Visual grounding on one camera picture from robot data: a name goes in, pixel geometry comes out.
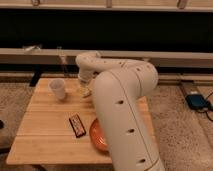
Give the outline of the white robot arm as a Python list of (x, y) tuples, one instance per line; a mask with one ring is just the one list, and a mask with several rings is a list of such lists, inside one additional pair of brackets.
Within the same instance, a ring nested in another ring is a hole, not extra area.
[(93, 85), (93, 104), (115, 171), (165, 171), (137, 100), (157, 86), (158, 73), (146, 61), (104, 59), (90, 51), (76, 56), (78, 79)]

